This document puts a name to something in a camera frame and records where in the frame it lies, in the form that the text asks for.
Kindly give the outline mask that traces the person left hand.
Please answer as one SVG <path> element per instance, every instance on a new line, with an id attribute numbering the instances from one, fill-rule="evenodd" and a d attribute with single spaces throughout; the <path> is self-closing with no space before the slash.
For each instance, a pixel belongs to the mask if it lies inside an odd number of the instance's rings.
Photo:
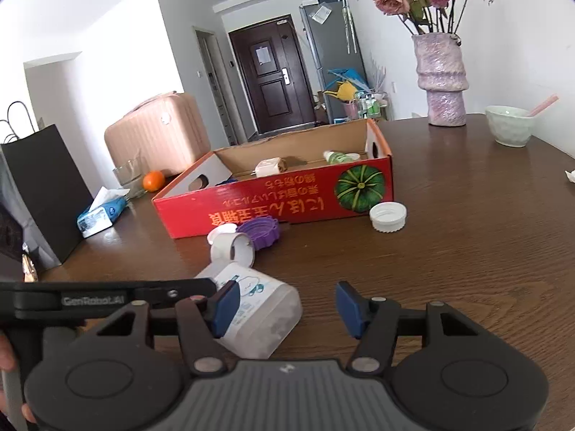
<path id="1" fill-rule="evenodd" d="M 0 368 L 2 372 L 12 372 L 17 366 L 17 360 L 15 359 L 15 354 L 13 352 L 12 346 L 10 342 L 6 338 L 6 336 L 1 333 L 0 334 Z M 22 415 L 26 418 L 27 421 L 31 423 L 35 423 L 36 419 L 33 416 L 33 413 L 27 404 L 22 405 Z"/>

